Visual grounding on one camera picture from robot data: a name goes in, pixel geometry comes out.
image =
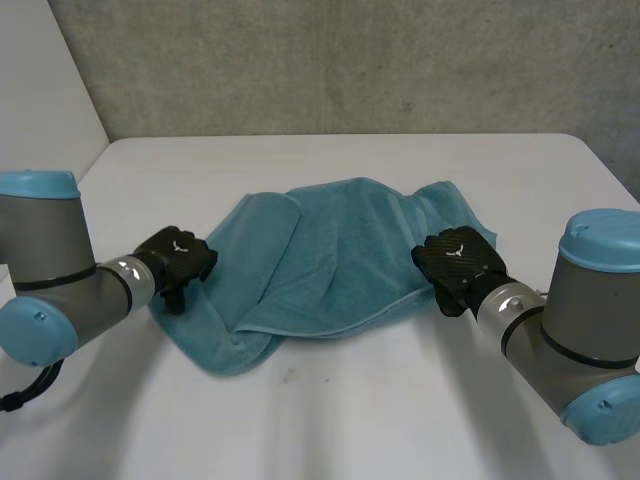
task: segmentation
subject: teal towel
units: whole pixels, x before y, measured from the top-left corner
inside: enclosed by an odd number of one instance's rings
[[[164,313],[160,298],[151,309],[197,365],[239,374],[286,337],[353,335],[425,307],[433,288],[411,249],[462,225],[495,246],[450,182],[409,196],[367,178],[248,195],[207,239],[218,264],[189,285],[186,312]]]

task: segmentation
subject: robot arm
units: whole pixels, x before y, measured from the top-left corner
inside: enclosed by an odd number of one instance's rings
[[[46,378],[156,294],[181,313],[184,287],[207,278],[216,261],[203,240],[167,227],[132,254],[97,265],[70,172],[0,176],[0,263],[17,295],[0,309],[0,346],[20,363],[47,367]]]
[[[447,316],[471,310],[502,354],[579,438],[592,445],[640,431],[640,213],[573,217],[548,300],[509,277],[470,227],[412,251]]]

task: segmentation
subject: table surface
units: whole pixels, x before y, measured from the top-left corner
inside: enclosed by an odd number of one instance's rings
[[[206,236],[247,192],[355,176],[403,193],[452,180],[511,274],[541,289],[571,215],[638,209],[580,140],[547,134],[129,139],[80,188],[105,261],[169,224]],[[3,392],[35,374],[0,357]],[[631,479],[639,447],[582,444],[469,316],[435,308],[350,339],[289,340],[233,378],[200,371],[144,309],[0,416],[3,480]]]

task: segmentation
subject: gray concrete wall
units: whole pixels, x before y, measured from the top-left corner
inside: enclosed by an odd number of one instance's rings
[[[112,140],[565,132],[640,197],[638,0],[49,3]]]

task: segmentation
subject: blue joint cap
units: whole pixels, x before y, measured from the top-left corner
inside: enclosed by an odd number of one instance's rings
[[[0,346],[14,360],[46,367],[78,348],[69,318],[44,300],[12,298],[0,309]]]
[[[67,200],[80,198],[73,173],[63,170],[0,173],[0,195]]]
[[[580,267],[640,272],[640,212],[587,210],[574,215],[560,239],[560,255]]]
[[[632,437],[640,431],[640,375],[616,378],[583,393],[560,420],[589,445]]]

